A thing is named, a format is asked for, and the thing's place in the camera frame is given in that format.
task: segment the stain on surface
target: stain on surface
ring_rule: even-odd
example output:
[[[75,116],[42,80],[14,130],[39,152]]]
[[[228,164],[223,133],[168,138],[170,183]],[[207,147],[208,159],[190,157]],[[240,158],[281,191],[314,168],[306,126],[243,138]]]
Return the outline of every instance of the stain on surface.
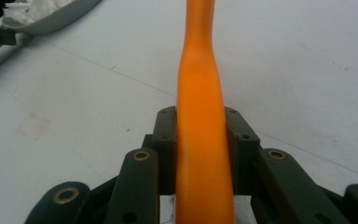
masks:
[[[38,140],[48,132],[49,127],[49,119],[31,113],[22,121],[19,128],[16,130],[16,133]]]

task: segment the white table surface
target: white table surface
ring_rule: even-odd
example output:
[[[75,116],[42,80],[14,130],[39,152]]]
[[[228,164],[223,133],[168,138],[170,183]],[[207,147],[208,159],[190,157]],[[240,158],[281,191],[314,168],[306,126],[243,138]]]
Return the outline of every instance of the white table surface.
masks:
[[[65,181],[92,189],[176,102],[186,1],[103,0],[71,26],[0,49],[0,224]],[[343,194],[358,183],[358,1],[216,1],[225,104],[263,147]],[[249,217],[236,197],[237,222]],[[172,223],[164,198],[161,223]]]

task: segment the gray object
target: gray object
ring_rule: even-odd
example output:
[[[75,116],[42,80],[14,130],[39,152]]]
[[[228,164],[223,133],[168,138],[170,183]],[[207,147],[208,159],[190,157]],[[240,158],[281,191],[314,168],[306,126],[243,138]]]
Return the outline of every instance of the gray object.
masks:
[[[48,35],[72,24],[91,11],[101,0],[75,0],[61,7],[45,18],[24,25],[11,18],[3,17],[1,28],[14,30],[28,35]]]

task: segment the orange rubber object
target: orange rubber object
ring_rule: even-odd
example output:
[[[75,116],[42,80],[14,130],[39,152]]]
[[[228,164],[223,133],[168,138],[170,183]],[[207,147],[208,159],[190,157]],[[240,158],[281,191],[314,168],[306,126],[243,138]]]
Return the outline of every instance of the orange rubber object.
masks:
[[[227,130],[212,46],[214,0],[187,0],[179,68],[177,224],[235,223]]]

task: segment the screw hole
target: screw hole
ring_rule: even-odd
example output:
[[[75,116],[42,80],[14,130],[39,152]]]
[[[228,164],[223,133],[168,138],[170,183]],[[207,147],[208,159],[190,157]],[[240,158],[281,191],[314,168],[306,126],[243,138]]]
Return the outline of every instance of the screw hole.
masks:
[[[331,224],[331,223],[332,223],[330,217],[327,217],[327,216],[325,216],[325,215],[322,214],[322,213],[317,213],[317,214],[315,215],[315,217],[316,217],[316,219],[318,219],[318,221],[319,221],[320,223],[322,223],[322,224]]]
[[[268,155],[275,161],[284,161],[286,160],[286,155],[279,151],[269,151]]]
[[[65,204],[73,201],[79,195],[77,188],[69,187],[59,190],[53,197],[53,202],[57,204]]]
[[[136,219],[136,213],[133,212],[128,212],[121,217],[121,221],[126,224],[134,223]]]
[[[145,160],[149,159],[149,157],[150,157],[150,154],[146,151],[139,151],[139,152],[136,152],[135,154],[133,154],[133,158],[136,161],[145,161]]]

